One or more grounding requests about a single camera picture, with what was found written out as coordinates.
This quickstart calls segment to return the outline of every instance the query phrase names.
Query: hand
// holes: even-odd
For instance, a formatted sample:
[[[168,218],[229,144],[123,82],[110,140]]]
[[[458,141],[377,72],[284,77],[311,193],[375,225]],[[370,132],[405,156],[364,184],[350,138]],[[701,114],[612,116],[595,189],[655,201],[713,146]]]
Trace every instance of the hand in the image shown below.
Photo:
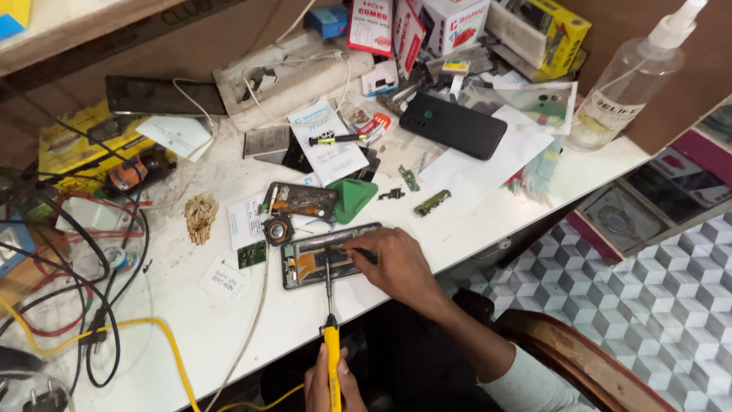
[[[387,295],[433,319],[440,303],[449,300],[437,284],[419,242],[400,228],[379,227],[348,239],[343,248],[366,278]],[[352,249],[361,248],[378,254],[378,265]]]
[[[367,412],[361,399],[356,377],[348,369],[346,360],[348,349],[340,350],[338,362],[338,383],[343,396],[344,412]],[[330,390],[328,389],[328,347],[322,343],[318,361],[305,372],[305,410],[306,412],[329,412]]]

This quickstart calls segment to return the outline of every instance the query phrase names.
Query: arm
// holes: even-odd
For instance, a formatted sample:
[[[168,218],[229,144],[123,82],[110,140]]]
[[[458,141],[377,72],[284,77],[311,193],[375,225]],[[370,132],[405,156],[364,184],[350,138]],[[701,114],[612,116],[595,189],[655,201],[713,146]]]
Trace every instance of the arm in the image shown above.
[[[437,284],[419,243],[378,228],[343,245],[369,282],[440,325],[475,367],[479,385],[506,411],[558,411],[576,403],[562,382],[520,348],[466,314]],[[353,249],[378,253],[373,265]]]

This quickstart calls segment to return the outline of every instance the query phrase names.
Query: yellow cable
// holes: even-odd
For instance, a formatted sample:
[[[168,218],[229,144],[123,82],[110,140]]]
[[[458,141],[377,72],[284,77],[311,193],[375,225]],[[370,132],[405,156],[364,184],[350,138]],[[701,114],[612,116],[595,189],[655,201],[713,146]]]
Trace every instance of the yellow cable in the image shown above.
[[[88,331],[86,333],[83,333],[79,336],[74,336],[73,338],[69,339],[68,341],[60,344],[57,347],[54,347],[52,349],[42,349],[41,347],[38,347],[36,344],[36,339],[33,337],[33,333],[31,332],[31,329],[28,327],[28,324],[23,320],[22,317],[15,311],[15,309],[12,308],[3,298],[0,296],[0,304],[7,310],[14,318],[15,321],[18,322],[18,325],[23,328],[23,330],[26,332],[26,338],[28,338],[28,343],[31,345],[33,350],[35,350],[37,353],[41,355],[50,355],[52,353],[58,352],[59,350],[65,348],[68,345],[71,345],[73,342],[78,341],[79,339],[91,335],[92,331]],[[173,350],[173,355],[176,358],[176,364],[178,365],[178,373],[181,376],[181,380],[183,381],[183,387],[185,388],[186,393],[188,394],[188,400],[190,400],[190,404],[193,407],[193,410],[195,412],[201,412],[201,409],[198,408],[198,403],[195,401],[195,396],[193,395],[193,388],[190,386],[190,382],[188,380],[188,375],[185,372],[185,367],[183,366],[183,360],[181,359],[180,351],[178,351],[178,345],[176,344],[176,339],[173,337],[173,332],[167,327],[166,324],[164,324],[160,319],[155,319],[154,317],[144,317],[142,319],[135,319],[135,320],[127,320],[124,322],[117,323],[117,326],[128,326],[128,325],[137,325],[140,323],[154,323],[158,325],[163,332],[165,332],[165,337],[168,338],[168,342],[171,344],[171,349]],[[98,328],[97,332],[101,331],[108,331],[109,329],[112,329],[112,326],[104,326],[102,328]]]
[[[237,402],[237,403],[231,403],[229,405],[226,405],[223,408],[219,409],[217,412],[228,411],[229,409],[235,408],[236,406],[248,406],[250,408],[256,409],[257,411],[266,411],[266,410],[268,410],[270,408],[273,408],[276,404],[278,404],[278,403],[282,402],[283,400],[285,400],[286,397],[288,397],[288,396],[292,395],[293,393],[295,393],[295,392],[299,391],[300,389],[302,389],[303,386],[304,385],[302,383],[300,383],[298,386],[295,386],[294,388],[290,389],[290,391],[288,393],[282,395],[280,397],[280,399],[275,400],[274,402],[270,403],[267,406],[259,406],[259,405],[255,405],[255,404],[253,404],[251,402]]]

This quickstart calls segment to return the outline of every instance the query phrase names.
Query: phone battery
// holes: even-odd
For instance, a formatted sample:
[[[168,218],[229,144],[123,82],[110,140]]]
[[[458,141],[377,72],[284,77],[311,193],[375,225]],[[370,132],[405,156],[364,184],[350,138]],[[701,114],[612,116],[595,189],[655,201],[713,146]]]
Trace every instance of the phone battery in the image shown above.
[[[290,147],[290,126],[252,130],[244,134],[244,158],[281,164]]]

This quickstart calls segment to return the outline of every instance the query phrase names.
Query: white sleeve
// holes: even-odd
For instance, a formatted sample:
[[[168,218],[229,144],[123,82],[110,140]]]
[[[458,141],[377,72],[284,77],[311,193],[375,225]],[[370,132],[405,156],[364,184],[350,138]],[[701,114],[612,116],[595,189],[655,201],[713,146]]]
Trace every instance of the white sleeve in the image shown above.
[[[591,412],[580,404],[579,392],[568,389],[561,378],[520,347],[505,375],[480,383],[505,412]]]

